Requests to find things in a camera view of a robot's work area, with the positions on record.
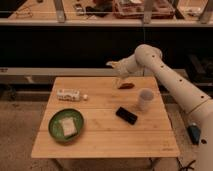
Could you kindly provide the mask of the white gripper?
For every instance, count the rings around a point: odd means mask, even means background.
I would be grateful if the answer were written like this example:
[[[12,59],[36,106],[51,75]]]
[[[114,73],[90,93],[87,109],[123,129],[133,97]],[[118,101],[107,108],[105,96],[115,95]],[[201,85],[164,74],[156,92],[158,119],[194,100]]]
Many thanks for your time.
[[[119,60],[118,62],[116,61],[108,61],[106,63],[106,66],[110,66],[112,68],[117,67],[117,72],[118,75],[114,78],[114,87],[119,89],[122,87],[124,83],[123,78],[129,77],[131,74],[135,73],[138,70],[138,64],[136,62],[135,56],[131,55],[127,58],[123,58]]]

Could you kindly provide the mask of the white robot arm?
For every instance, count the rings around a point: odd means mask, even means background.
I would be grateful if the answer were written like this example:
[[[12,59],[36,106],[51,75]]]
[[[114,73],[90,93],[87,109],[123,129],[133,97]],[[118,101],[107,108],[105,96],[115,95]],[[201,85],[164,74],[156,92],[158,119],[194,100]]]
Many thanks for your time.
[[[142,44],[119,61],[108,61],[122,80],[145,67],[169,91],[175,101],[200,128],[200,143],[194,171],[213,171],[213,98],[172,70],[162,61],[160,49]]]

